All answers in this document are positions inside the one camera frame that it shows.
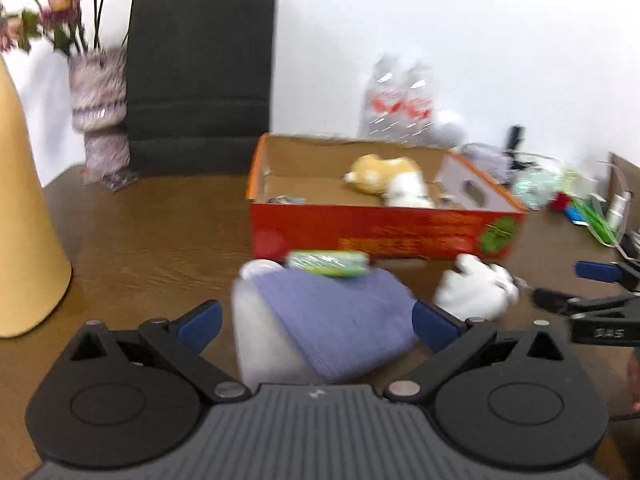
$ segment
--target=white glove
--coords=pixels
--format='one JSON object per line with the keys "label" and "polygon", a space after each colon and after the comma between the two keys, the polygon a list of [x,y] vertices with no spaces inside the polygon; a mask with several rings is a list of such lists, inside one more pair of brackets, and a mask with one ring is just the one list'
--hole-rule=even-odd
{"label": "white glove", "polygon": [[459,254],[456,265],[460,272],[445,271],[433,303],[460,321],[495,319],[518,301],[518,287],[502,267],[486,266],[471,254]]}

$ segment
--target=plush toy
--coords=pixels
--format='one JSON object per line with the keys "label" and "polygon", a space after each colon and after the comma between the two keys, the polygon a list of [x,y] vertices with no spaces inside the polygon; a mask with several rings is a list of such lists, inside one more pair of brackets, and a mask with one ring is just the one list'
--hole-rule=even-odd
{"label": "plush toy", "polygon": [[389,207],[434,207],[422,172],[410,158],[383,160],[377,155],[364,155],[353,163],[344,180],[361,192],[382,195]]}

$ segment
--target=blue item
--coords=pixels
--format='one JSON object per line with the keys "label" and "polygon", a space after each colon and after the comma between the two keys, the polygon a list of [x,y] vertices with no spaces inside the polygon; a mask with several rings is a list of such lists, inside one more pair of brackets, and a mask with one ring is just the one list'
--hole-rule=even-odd
{"label": "blue item", "polygon": [[578,278],[595,280],[596,282],[616,283],[623,277],[622,269],[617,264],[576,262],[574,269]]}
{"label": "blue item", "polygon": [[412,323],[415,335],[433,352],[439,352],[461,335],[457,326],[421,301],[415,302]]}
{"label": "blue item", "polygon": [[415,343],[415,298],[386,270],[328,278],[285,269],[252,281],[293,344],[327,382],[369,372]]}
{"label": "blue item", "polygon": [[169,323],[168,329],[180,343],[199,354],[222,329],[222,305],[215,300],[205,301]]}
{"label": "blue item", "polygon": [[575,208],[575,205],[569,204],[564,208],[564,214],[569,217],[572,223],[576,225],[587,225],[586,220],[582,217],[578,210]]}

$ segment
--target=yellow vase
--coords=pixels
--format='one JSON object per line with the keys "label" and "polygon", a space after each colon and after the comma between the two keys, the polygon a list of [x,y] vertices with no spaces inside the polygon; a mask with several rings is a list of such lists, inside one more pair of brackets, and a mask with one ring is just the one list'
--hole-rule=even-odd
{"label": "yellow vase", "polygon": [[0,56],[0,337],[41,323],[70,279],[71,264],[45,206],[22,105]]}

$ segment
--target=screw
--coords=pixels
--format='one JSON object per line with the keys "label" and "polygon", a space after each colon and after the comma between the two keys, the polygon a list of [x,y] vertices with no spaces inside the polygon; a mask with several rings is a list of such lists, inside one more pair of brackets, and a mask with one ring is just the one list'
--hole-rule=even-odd
{"label": "screw", "polygon": [[388,389],[396,397],[413,397],[420,393],[420,384],[413,381],[394,381]]}
{"label": "screw", "polygon": [[224,381],[218,384],[213,392],[222,399],[235,399],[244,395],[245,388],[235,381]]}

